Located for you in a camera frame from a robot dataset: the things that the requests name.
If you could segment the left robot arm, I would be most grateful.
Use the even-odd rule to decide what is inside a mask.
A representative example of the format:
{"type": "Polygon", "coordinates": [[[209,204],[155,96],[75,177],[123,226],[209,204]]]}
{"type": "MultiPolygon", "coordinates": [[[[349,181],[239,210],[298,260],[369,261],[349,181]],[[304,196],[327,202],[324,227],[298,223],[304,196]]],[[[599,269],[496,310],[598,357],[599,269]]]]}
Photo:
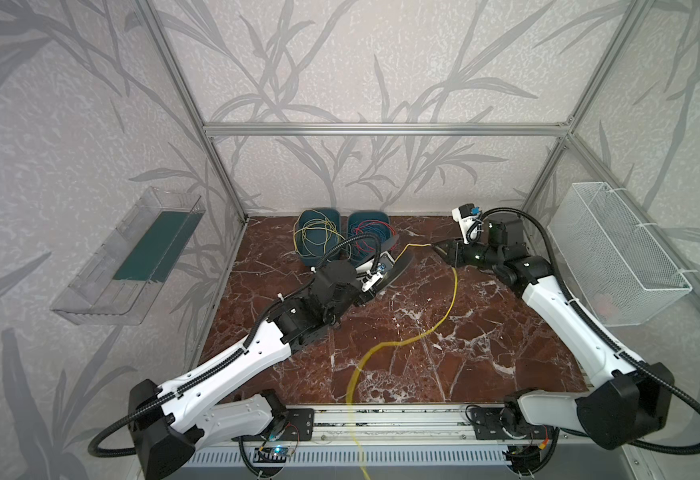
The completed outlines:
{"type": "Polygon", "coordinates": [[[363,233],[339,242],[315,265],[312,278],[265,308],[249,333],[195,369],[162,384],[132,388],[128,413],[98,432],[87,450],[95,458],[134,455],[147,479],[163,479],[205,443],[253,436],[275,426],[286,408],[261,393],[212,410],[260,372],[323,339],[353,306],[372,300],[394,268],[393,241],[363,233]]]}

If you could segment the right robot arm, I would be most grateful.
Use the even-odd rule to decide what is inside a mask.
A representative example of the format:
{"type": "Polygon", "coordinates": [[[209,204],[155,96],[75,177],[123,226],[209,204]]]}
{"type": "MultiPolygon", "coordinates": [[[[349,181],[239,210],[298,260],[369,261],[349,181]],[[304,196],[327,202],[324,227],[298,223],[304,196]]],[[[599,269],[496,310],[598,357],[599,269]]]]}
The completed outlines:
{"type": "Polygon", "coordinates": [[[672,372],[648,364],[626,347],[576,298],[562,278],[545,227],[510,207],[486,212],[472,203],[452,211],[460,238],[434,249],[452,267],[490,270],[539,314],[584,368],[585,394],[525,389],[506,396],[500,416],[511,435],[543,425],[585,436],[606,450],[624,445],[668,455],[698,455],[700,441],[671,446],[645,441],[662,430],[679,399],[700,416],[700,402],[677,388],[672,372]]]}

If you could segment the grey perforated cable spool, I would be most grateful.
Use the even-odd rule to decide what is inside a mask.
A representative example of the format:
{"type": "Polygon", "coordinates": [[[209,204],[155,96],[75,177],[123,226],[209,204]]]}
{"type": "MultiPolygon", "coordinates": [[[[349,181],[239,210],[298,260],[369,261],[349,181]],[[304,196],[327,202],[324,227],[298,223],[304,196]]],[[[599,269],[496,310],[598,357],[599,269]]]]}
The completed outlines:
{"type": "Polygon", "coordinates": [[[413,260],[412,248],[406,246],[395,259],[391,259],[386,264],[382,278],[372,287],[374,293],[378,294],[395,283],[406,272],[413,260]]]}

